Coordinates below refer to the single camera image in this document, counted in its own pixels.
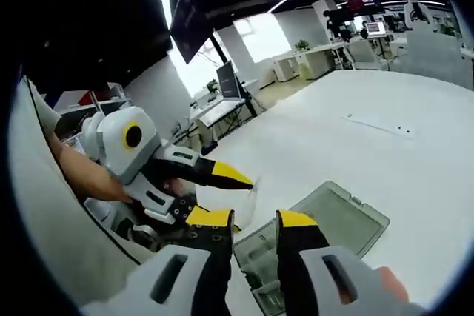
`yellow circle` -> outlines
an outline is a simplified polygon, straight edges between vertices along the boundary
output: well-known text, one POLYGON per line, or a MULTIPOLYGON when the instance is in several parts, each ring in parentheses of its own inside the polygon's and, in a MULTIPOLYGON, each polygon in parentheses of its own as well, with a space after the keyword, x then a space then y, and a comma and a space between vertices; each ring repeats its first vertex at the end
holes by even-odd
POLYGON ((132 127, 134 126, 137 126, 138 128, 140 128, 140 126, 135 122, 135 121, 131 121, 128 123, 128 125, 124 128, 124 131, 123 133, 121 134, 121 142, 123 143, 124 147, 128 150, 132 150, 134 149, 135 147, 131 147, 128 145, 127 143, 127 133, 128 133, 128 130, 130 130, 132 127))

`laptop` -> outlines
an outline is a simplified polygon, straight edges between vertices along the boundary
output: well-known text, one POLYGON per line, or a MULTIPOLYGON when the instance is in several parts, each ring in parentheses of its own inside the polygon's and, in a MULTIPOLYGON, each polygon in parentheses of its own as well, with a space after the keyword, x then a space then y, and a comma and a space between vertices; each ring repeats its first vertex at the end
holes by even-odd
POLYGON ((244 102, 241 85, 232 68, 232 61, 228 61, 217 69, 217 78, 221 88, 222 101, 201 117, 201 121, 207 127, 244 102))
POLYGON ((387 35, 384 23, 381 21, 369 22, 365 25, 365 27, 367 29, 367 33, 369 34, 369 38, 385 37, 387 35))

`office chair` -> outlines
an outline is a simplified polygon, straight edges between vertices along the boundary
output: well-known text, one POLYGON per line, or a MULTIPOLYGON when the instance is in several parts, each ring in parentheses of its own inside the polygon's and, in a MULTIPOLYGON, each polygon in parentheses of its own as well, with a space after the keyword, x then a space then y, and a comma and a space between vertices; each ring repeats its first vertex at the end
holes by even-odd
POLYGON ((458 40, 431 31, 407 33, 408 72, 472 89, 473 69, 462 58, 458 40))
POLYGON ((354 70, 388 70, 387 61, 377 57, 368 40, 351 42, 346 51, 354 70))

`desk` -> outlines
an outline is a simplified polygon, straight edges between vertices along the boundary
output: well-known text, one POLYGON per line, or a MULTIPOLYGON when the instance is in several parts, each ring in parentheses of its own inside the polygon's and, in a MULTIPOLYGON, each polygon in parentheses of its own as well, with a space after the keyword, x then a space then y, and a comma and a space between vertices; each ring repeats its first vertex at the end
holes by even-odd
MULTIPOLYGON (((338 70, 320 78, 210 154, 261 178, 253 222, 236 240, 335 181, 390 219, 364 261, 389 266, 412 301, 431 306, 473 242, 473 112, 473 92, 418 75, 338 70)), ((234 208, 239 223, 244 192, 196 189, 202 206, 234 208)), ((231 313, 261 315, 234 260, 232 268, 231 313)))
POLYGON ((324 74, 328 73, 335 67, 333 56, 331 53, 332 51, 336 52, 339 63, 341 64, 341 69, 344 69, 341 57, 337 49, 345 47, 347 45, 347 42, 323 44, 321 46, 313 47, 309 51, 296 53, 295 58, 298 62, 298 65, 303 64, 310 70, 310 75, 312 79, 317 79, 322 77, 324 74))
POLYGON ((225 116, 245 104, 245 100, 222 101, 219 105, 206 112, 201 118, 201 122, 209 129, 225 116))
MULTIPOLYGON (((251 96, 255 96, 260 90, 259 82, 260 81, 258 79, 254 79, 252 81, 245 81, 242 84, 242 86, 244 87, 246 91, 248 91, 251 94, 251 96)), ((206 93, 204 90, 202 90, 200 95, 196 95, 193 99, 196 102, 200 102, 200 101, 203 101, 204 99, 207 100, 206 99, 207 96, 209 96, 209 93, 206 93)), ((198 120, 200 117, 202 117, 207 112, 212 110, 214 107, 219 105, 223 100, 224 98, 222 98, 222 94, 219 93, 214 100, 206 102, 205 105, 202 105, 201 107, 197 107, 195 109, 191 107, 190 116, 189 116, 190 122, 193 123, 194 121, 198 120)))
POLYGON ((299 74, 298 62, 293 54, 281 56, 273 61, 273 69, 278 81, 289 81, 299 74))

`computer monitor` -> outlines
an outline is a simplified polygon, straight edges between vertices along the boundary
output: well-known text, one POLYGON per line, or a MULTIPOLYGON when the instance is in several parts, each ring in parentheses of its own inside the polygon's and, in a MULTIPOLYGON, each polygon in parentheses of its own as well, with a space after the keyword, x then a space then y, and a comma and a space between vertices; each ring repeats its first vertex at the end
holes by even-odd
POLYGON ((216 72, 221 86, 222 96, 224 98, 242 98, 237 77, 232 68, 232 62, 228 61, 222 67, 218 68, 216 72))
POLYGON ((385 35, 387 31, 385 30, 384 23, 381 21, 378 22, 369 22, 365 25, 367 32, 370 36, 375 35, 385 35))

